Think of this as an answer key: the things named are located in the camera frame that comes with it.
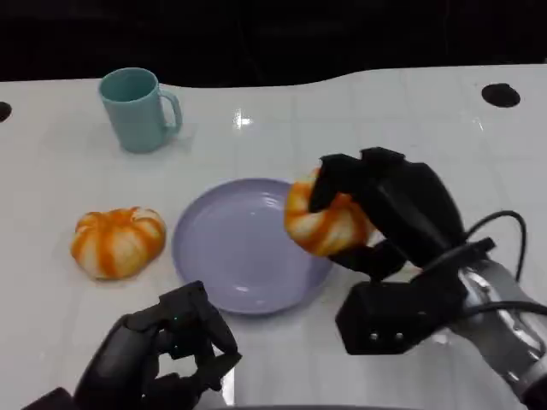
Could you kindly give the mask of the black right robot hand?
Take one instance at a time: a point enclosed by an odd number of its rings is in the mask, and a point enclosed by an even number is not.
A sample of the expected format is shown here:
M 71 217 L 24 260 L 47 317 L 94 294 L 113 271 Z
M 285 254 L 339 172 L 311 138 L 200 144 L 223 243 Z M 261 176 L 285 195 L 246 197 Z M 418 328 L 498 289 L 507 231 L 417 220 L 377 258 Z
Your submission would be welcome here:
M 461 245 L 460 212 L 439 176 L 423 162 L 407 161 L 396 151 L 363 149 L 321 157 L 321 168 L 309 200 L 309 212 L 328 208 L 347 194 L 383 235 L 374 246 L 354 245 L 331 261 L 379 282 L 406 262 L 425 267 Z

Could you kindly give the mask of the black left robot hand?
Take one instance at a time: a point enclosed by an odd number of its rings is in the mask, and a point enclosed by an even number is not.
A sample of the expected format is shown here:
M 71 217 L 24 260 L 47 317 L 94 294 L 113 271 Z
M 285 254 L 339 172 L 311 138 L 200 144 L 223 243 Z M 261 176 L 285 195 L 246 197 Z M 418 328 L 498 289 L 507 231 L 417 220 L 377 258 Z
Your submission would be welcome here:
M 121 316 L 85 369 L 80 409 L 193 409 L 238 364 L 236 340 L 195 281 Z

